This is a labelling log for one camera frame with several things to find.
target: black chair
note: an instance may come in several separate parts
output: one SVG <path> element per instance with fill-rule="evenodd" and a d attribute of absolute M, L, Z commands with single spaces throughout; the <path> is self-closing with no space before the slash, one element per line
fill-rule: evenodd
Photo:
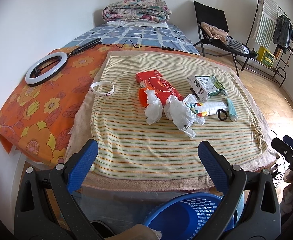
<path fill-rule="evenodd" d="M 247 49 L 249 50 L 249 54 L 243 54 L 238 51 L 235 51 L 235 50 L 227 47 L 221 40 L 208 39 L 206 32 L 201 27 L 201 22 L 205 22 L 205 23 L 210 24 L 212 26 L 216 26 L 221 30 L 224 30 L 225 32 L 229 32 L 227 20 L 224 15 L 224 11 L 200 4 L 197 1 L 194 1 L 194 7 L 196 10 L 198 32 L 199 32 L 199 38 L 200 38 L 200 41 L 197 42 L 196 44 L 194 44 L 194 46 L 201 44 L 202 54 L 204 57 L 205 57 L 205 50 L 204 50 L 203 44 L 207 44 L 207 45 L 210 44 L 214 47 L 217 47 L 219 49 L 223 49 L 223 50 L 231 53 L 232 57 L 233 57 L 234 66 L 236 67 L 236 70 L 237 70 L 237 76 L 239 76 L 239 71 L 238 71 L 238 66 L 237 66 L 235 56 L 240 55 L 240 56 L 246 57 L 245 63 L 241 69 L 243 71 L 245 68 L 245 65 L 248 63 L 249 58 L 256 57 L 257 54 L 252 53 L 250 51 L 250 49 L 245 44 L 243 44 L 243 46 L 247 47 Z"/>

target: black hair tie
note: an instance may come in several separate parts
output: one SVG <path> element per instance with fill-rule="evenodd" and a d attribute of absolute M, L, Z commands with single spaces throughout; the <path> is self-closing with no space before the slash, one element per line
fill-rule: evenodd
<path fill-rule="evenodd" d="M 225 114 L 225 118 L 221 117 L 221 112 Z M 219 109 L 218 110 L 218 118 L 220 119 L 220 121 L 225 121 L 228 118 L 228 114 L 226 111 L 224 111 L 223 109 Z"/>

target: toothpaste tube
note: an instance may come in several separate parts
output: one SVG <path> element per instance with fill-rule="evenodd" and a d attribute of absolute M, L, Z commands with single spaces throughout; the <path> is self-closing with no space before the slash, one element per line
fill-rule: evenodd
<path fill-rule="evenodd" d="M 229 108 L 229 118 L 234 122 L 238 120 L 236 109 L 234 108 L 233 102 L 227 98 L 228 108 Z"/>

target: white pillow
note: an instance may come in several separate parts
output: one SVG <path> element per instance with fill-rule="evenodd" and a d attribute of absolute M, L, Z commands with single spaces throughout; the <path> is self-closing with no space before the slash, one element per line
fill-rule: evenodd
<path fill-rule="evenodd" d="M 146 26 L 146 27 L 157 27 L 157 28 L 167 28 L 167 23 L 154 23 L 150 21 L 125 21 L 125 20 L 118 20 L 118 21 L 108 21 L 106 23 L 109 26 Z"/>

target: blue plastic basket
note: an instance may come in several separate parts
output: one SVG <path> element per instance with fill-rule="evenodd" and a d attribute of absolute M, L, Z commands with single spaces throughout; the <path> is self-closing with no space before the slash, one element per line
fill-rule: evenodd
<path fill-rule="evenodd" d="M 221 198 L 209 193 L 189 193 L 153 210 L 144 225 L 162 232 L 162 240 L 190 240 L 216 210 Z M 226 231 L 234 227 L 234 217 Z"/>

